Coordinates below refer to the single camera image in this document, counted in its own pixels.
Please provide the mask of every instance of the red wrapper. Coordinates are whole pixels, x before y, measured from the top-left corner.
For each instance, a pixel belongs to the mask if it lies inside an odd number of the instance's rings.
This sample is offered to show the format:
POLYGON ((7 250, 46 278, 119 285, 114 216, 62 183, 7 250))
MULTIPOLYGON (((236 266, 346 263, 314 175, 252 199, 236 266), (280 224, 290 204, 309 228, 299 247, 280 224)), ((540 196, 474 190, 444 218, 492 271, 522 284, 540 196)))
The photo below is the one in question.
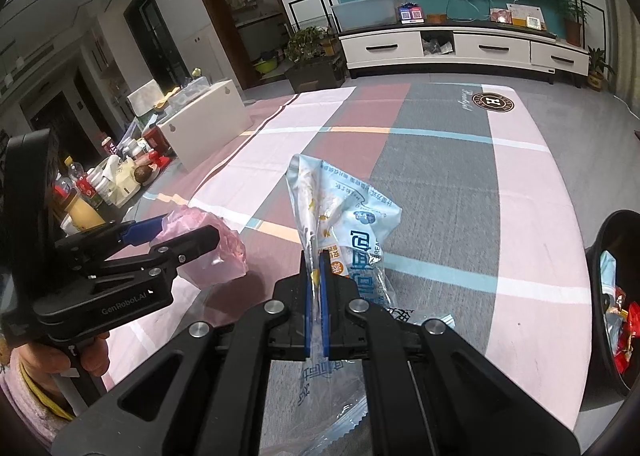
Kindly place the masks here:
POLYGON ((631 342, 638 336, 640 336, 640 305, 637 302, 632 302, 629 305, 628 316, 618 341, 620 353, 613 357, 616 369, 620 374, 624 373, 629 367, 629 361, 633 354, 631 342))

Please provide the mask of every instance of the pink plastic bag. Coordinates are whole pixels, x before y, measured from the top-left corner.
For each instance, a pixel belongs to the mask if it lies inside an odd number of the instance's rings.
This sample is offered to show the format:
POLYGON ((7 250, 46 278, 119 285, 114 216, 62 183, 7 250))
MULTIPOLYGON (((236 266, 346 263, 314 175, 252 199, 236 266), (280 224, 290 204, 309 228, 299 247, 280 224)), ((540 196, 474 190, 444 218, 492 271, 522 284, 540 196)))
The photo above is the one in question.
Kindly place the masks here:
POLYGON ((162 232, 150 243, 154 246, 206 225, 214 226, 220 233, 217 248, 178 268, 180 277, 201 290, 246 274, 246 248, 235 230, 214 214, 181 206, 162 219, 162 232))

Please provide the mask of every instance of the tv stand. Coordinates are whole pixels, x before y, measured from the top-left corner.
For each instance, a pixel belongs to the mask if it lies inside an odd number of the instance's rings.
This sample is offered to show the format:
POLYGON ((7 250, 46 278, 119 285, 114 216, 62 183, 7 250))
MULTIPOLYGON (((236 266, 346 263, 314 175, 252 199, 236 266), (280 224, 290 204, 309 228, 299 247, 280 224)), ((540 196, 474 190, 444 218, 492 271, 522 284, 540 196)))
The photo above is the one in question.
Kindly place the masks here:
POLYGON ((553 84, 558 70, 567 71, 580 87, 589 74, 589 55, 546 32, 513 25, 477 23, 422 24, 412 26, 370 26, 340 34, 340 41, 352 78, 382 66, 402 66, 403 70, 463 70, 475 66, 480 72, 495 73, 510 68, 538 73, 553 84), (425 54, 422 41, 449 41, 453 52, 447 55, 425 54))

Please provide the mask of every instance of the white cabinet drawer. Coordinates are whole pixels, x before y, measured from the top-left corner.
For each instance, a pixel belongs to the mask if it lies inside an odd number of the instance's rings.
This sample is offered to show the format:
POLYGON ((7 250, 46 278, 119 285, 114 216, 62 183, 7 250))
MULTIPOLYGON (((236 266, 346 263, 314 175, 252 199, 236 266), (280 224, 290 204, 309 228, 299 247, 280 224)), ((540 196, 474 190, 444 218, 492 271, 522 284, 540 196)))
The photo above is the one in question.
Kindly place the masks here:
POLYGON ((525 39, 457 33, 454 41, 456 57, 483 58, 488 64, 492 60, 529 64, 529 41, 525 39))
POLYGON ((584 76, 589 74, 589 55, 541 42, 531 43, 531 63, 584 76))
POLYGON ((342 47, 347 63, 423 56, 419 31, 346 38, 342 40, 342 47))

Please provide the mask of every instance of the drawer handle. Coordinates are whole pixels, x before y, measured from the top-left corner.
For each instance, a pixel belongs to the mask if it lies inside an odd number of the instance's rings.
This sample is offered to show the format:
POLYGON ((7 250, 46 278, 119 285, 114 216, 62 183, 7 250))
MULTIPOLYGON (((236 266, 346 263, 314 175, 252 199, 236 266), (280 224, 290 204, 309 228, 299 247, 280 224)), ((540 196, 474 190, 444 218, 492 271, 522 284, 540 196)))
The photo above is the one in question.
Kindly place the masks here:
POLYGON ((398 47, 397 44, 387 44, 386 46, 368 46, 367 51, 375 50, 395 50, 398 47))
POLYGON ((488 51, 509 51, 509 48, 503 48, 500 46, 484 46, 482 44, 478 44, 478 47, 481 50, 488 50, 488 51))
POLYGON ((574 60, 569 60, 568 58, 556 57, 555 55, 551 55, 553 60, 557 60, 558 62, 566 62, 567 64, 575 64, 574 60))

